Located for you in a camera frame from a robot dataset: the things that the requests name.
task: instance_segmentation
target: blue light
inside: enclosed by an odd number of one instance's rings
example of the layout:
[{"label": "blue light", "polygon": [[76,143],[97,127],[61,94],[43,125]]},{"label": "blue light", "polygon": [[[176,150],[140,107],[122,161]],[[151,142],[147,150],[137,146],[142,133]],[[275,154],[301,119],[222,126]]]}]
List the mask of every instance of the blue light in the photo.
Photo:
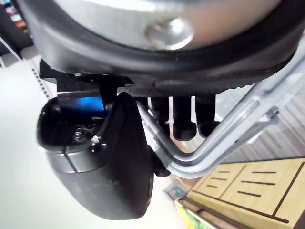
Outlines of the blue light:
[{"label": "blue light", "polygon": [[77,100],[78,109],[84,111],[104,111],[100,97],[84,97]]}]

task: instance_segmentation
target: metal bracket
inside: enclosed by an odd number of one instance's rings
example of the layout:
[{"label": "metal bracket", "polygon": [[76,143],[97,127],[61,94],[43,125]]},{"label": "metal bracket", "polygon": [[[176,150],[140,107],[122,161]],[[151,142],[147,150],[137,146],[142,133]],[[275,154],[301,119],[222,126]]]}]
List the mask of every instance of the metal bracket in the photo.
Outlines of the metal bracket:
[{"label": "metal bracket", "polygon": [[[277,122],[278,109],[305,85],[305,40],[279,72],[257,83],[193,153],[187,154],[168,138],[138,103],[148,144],[165,167],[183,178],[198,178],[228,157],[243,143]],[[262,117],[267,121],[260,122]]]}]

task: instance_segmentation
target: wooden drawer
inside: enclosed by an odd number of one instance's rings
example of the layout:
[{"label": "wooden drawer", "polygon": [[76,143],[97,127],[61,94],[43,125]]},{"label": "wooden drawer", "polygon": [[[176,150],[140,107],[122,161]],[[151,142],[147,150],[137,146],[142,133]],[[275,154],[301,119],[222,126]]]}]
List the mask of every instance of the wooden drawer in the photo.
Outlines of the wooden drawer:
[{"label": "wooden drawer", "polygon": [[227,164],[219,165],[211,174],[209,174],[193,190],[220,198],[229,185],[243,169],[244,164]]},{"label": "wooden drawer", "polygon": [[272,215],[301,163],[302,160],[248,163],[221,200]]}]

